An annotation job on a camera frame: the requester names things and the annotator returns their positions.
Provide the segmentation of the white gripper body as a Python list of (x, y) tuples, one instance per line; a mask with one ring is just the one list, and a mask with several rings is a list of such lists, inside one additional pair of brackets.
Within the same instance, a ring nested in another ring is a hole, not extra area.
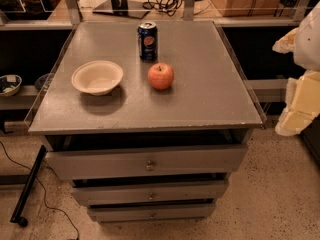
[[(276, 41), (272, 50), (283, 54), (292, 52), (294, 63), (305, 70), (303, 75), (320, 72), (320, 31), (316, 28), (295, 28)], [(294, 99), (298, 79), (290, 78), (288, 80), (286, 89), (287, 111), (292, 111), (290, 107)]]

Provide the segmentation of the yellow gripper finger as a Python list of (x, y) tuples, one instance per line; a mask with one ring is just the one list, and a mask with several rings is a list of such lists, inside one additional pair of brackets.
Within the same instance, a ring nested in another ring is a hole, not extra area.
[(296, 91), (290, 109), (308, 115), (320, 114), (320, 72), (311, 72), (296, 81)]
[(313, 117), (299, 111), (284, 110), (275, 126), (275, 132), (281, 136), (300, 134), (313, 121)]

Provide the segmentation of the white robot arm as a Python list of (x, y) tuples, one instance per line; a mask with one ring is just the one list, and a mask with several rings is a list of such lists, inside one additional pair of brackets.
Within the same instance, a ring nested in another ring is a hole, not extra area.
[(293, 53), (294, 63), (305, 70), (298, 79), (289, 78), (286, 107), (275, 126), (277, 134), (300, 134), (320, 114), (320, 2), (272, 47), (278, 53)]

